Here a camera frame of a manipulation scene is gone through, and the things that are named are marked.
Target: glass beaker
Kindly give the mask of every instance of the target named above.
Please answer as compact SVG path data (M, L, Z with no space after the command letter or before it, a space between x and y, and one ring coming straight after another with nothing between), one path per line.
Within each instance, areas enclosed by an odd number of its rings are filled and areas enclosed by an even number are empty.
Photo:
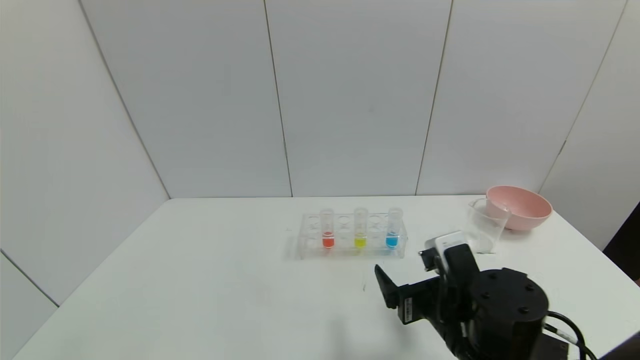
M511 211L506 205L489 199L469 202L467 211L464 233L469 247L480 254L494 252Z

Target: test tube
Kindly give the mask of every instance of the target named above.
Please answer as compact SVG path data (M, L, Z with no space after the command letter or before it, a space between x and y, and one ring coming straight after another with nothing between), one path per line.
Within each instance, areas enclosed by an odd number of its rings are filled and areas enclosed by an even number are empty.
M354 243L361 249L367 246L367 221L369 212L365 208L357 208L353 211Z
M390 208L387 217L387 247L395 249L398 246L398 237L402 229L402 209Z
M335 245L332 209L324 209L320 211L320 229L322 230L322 246L327 249L332 248Z

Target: yellow liquid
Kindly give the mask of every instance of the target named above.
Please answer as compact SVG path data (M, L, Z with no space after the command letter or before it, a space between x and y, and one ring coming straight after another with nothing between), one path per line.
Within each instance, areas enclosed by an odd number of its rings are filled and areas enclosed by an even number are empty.
M361 249L367 246L367 238L355 238L355 245L357 248Z

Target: white tabletop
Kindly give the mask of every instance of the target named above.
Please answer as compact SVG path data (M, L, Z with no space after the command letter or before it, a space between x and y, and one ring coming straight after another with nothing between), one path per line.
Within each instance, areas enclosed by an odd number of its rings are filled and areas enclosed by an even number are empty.
M478 197L169 200L16 360L453 359L429 322L401 325L385 307L373 264L398 285L433 276L416 252L462 228ZM295 259L302 213L357 206L404 209L404 259ZM638 287L558 214L476 259L529 274L597 356L640 329Z

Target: test tube with blue liquid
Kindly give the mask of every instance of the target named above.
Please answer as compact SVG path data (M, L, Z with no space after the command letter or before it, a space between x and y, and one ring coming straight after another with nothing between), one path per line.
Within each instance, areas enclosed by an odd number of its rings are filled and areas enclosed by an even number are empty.
M395 249L398 246L398 238L402 229L402 209L390 208L387 216L387 247Z

